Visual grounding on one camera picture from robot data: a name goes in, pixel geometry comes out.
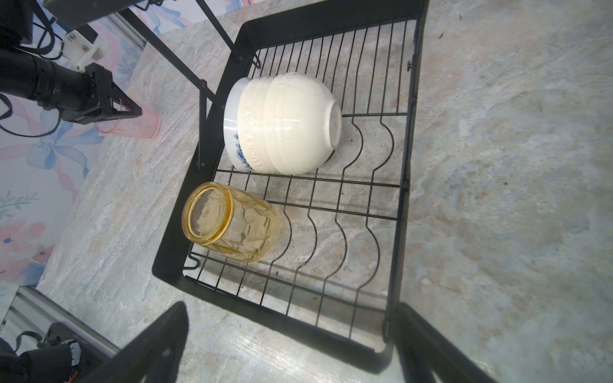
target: rack leg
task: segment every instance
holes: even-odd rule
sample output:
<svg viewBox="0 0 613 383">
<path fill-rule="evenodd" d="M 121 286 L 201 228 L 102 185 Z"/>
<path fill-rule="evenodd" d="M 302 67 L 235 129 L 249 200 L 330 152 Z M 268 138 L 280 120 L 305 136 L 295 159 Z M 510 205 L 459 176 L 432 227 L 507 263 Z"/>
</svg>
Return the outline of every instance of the rack leg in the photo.
<svg viewBox="0 0 613 383">
<path fill-rule="evenodd" d="M 232 56 L 234 56 L 235 59 L 241 61 L 243 58 L 238 53 L 236 53 L 236 50 L 234 49 L 233 41 L 230 39 L 230 36 L 228 36 L 228 34 L 226 33 L 226 30 L 224 29 L 224 27 L 221 26 L 221 24 L 219 23 L 215 15 L 213 15 L 213 11 L 211 11 L 211 8 L 208 7 L 207 3 L 204 0 L 196 0 L 196 3 L 198 3 L 200 8 L 202 8 L 208 20 L 211 22 L 211 24 L 213 24 L 213 26 L 217 30 L 217 33 L 219 33 L 221 38 L 224 39 L 228 48 L 230 48 L 230 50 L 232 51 Z"/>
<path fill-rule="evenodd" d="M 200 121 L 198 127 L 198 163 L 196 167 L 200 169 L 201 166 L 206 165 L 202 158 L 201 147 L 202 139 L 205 137 L 205 125 L 207 123 L 207 82 L 200 80 Z"/>
</svg>

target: dish rack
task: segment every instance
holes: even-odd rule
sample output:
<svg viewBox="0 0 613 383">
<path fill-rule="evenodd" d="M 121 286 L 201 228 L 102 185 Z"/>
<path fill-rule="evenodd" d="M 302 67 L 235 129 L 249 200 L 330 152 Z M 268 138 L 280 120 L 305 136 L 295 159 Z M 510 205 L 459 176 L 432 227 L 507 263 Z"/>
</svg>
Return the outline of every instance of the dish rack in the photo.
<svg viewBox="0 0 613 383">
<path fill-rule="evenodd" d="M 397 345 L 405 377 L 491 381 L 399 303 L 410 159 L 427 0 L 328 0 L 246 22 L 235 42 L 196 0 L 232 53 L 213 94 L 138 18 L 120 12 L 200 89 L 200 137 L 152 272 L 200 299 L 372 373 Z M 300 176 L 234 170 L 223 110 L 242 77 L 301 72 L 343 112 L 337 150 Z M 207 116 L 207 99 L 212 100 Z M 200 184 L 242 188 L 274 206 L 278 245 L 253 264 L 193 245 L 181 212 Z"/>
</svg>

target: wire grid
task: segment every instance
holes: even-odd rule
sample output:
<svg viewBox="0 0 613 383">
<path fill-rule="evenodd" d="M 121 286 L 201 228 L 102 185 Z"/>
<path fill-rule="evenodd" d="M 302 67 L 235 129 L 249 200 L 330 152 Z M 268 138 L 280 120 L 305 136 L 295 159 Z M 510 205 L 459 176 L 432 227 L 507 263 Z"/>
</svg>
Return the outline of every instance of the wire grid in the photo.
<svg viewBox="0 0 613 383">
<path fill-rule="evenodd" d="M 268 200 L 285 226 L 254 264 L 194 245 L 185 276 L 384 348 L 413 26 L 399 21 L 258 50 L 261 67 L 252 65 L 250 78 L 295 71 L 326 84 L 341 101 L 341 142 L 301 176 L 240 172 L 224 152 L 215 181 Z"/>
</svg>

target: yellow glass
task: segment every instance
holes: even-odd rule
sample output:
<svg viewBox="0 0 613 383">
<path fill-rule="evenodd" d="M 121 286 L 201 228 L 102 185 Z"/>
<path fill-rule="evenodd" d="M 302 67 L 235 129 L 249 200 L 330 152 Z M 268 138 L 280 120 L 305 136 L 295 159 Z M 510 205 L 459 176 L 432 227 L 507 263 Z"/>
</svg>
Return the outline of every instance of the yellow glass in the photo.
<svg viewBox="0 0 613 383">
<path fill-rule="evenodd" d="M 181 226 L 192 241 L 228 258 L 257 262 L 276 241 L 278 217 L 270 202 L 217 182 L 189 196 Z"/>
</svg>

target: upside-down glass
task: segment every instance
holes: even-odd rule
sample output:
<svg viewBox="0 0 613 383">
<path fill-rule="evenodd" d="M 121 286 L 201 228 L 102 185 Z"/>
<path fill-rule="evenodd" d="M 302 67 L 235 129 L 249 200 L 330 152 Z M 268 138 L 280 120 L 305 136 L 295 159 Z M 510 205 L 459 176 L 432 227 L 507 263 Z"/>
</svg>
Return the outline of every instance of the upside-down glass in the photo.
<svg viewBox="0 0 613 383">
<path fill-rule="evenodd" d="M 138 103 L 143 114 L 135 118 L 111 119 L 95 123 L 98 131 L 105 134 L 120 134 L 134 138 L 152 138 L 159 130 L 158 114 Z"/>
<path fill-rule="evenodd" d="M 181 226 L 198 245 L 228 258 L 257 262 L 275 244 L 278 218 L 270 202 L 232 186 L 207 182 L 189 196 Z"/>
</svg>

